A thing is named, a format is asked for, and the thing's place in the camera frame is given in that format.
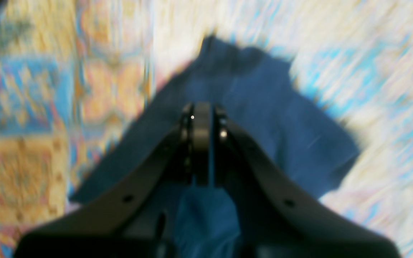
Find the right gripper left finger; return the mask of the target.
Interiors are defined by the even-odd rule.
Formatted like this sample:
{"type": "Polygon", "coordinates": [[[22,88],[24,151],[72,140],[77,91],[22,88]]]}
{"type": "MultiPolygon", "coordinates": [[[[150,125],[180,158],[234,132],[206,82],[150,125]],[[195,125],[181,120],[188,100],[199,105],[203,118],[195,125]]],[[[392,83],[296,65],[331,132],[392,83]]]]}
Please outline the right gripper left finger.
{"type": "Polygon", "coordinates": [[[27,233],[15,258],[175,258],[180,192],[209,183],[213,109],[188,104],[149,157],[113,189],[27,233]]]}

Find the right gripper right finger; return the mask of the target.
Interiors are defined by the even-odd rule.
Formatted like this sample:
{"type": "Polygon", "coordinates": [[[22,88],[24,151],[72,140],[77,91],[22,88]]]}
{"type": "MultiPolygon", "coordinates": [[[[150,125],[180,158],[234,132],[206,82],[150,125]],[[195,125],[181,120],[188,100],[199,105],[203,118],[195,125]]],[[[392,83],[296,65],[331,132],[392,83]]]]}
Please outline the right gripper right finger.
{"type": "Polygon", "coordinates": [[[216,185],[233,200],[236,258],[398,258],[396,246],[332,212],[293,183],[259,144],[214,108],[216,185]]]}

